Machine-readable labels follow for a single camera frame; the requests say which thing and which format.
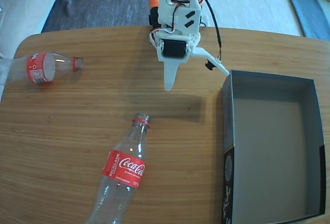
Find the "wooden tabletop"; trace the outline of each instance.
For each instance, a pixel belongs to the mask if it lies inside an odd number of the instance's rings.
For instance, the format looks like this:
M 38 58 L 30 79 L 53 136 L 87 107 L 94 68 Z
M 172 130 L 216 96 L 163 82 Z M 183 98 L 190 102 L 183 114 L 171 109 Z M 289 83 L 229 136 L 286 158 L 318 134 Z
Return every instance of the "wooden tabletop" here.
M 225 75 L 191 58 L 171 92 L 149 43 L 149 27 L 109 27 L 27 38 L 16 57 L 55 51 L 85 68 L 46 85 L 14 84 L 0 104 L 0 223 L 84 223 L 102 168 L 137 112 L 152 117 L 149 160 L 124 223 L 221 223 Z M 201 46 L 216 55 L 213 28 Z M 330 43 L 222 29 L 230 69 L 314 78 L 330 143 Z M 327 175 L 330 150 L 326 147 Z M 330 188 L 327 177 L 327 188 Z M 330 223 L 326 214 L 304 223 Z

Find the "open cardboard box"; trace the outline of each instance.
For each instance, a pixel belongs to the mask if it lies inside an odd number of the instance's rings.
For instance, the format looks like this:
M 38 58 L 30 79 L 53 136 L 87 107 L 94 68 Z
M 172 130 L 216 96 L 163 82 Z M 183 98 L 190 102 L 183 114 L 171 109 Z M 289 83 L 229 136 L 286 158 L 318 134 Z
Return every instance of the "open cardboard box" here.
M 324 214 L 325 153 L 312 79 L 231 71 L 223 85 L 222 224 Z

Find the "coca-cola label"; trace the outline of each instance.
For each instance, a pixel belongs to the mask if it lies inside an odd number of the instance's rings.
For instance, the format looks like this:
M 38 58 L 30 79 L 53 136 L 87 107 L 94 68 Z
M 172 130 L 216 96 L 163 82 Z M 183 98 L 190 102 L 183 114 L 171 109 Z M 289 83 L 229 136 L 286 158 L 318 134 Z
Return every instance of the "coca-cola label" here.
M 128 186 L 139 187 L 145 162 L 129 154 L 111 150 L 102 174 Z
M 30 55 L 27 58 L 26 71 L 27 77 L 32 83 L 48 82 L 43 71 L 43 61 L 46 53 Z

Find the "coca-cola bottle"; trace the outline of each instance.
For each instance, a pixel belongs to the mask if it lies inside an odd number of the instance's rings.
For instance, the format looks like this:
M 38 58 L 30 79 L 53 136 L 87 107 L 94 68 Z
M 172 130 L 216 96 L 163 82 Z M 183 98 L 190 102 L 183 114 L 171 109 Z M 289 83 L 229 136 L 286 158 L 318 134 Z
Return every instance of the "coca-cola bottle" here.
M 110 151 L 93 210 L 85 224 L 119 224 L 142 178 L 147 160 L 150 117 L 137 114 L 128 132 Z
M 26 55 L 17 59 L 2 59 L 0 66 L 1 64 L 8 67 L 6 84 L 51 82 L 70 72 L 82 70 L 84 67 L 82 58 L 68 58 L 53 52 Z

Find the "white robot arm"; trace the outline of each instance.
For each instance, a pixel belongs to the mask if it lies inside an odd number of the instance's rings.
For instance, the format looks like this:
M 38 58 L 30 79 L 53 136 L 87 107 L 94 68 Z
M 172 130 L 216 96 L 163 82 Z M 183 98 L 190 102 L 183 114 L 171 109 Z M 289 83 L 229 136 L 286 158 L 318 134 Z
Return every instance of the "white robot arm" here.
M 164 88 L 173 87 L 177 70 L 187 63 L 190 56 L 207 59 L 207 68 L 217 67 L 226 75 L 229 72 L 218 58 L 214 58 L 201 47 L 197 47 L 201 34 L 200 22 L 202 0 L 149 0 L 150 43 L 157 50 L 158 60 L 164 63 Z

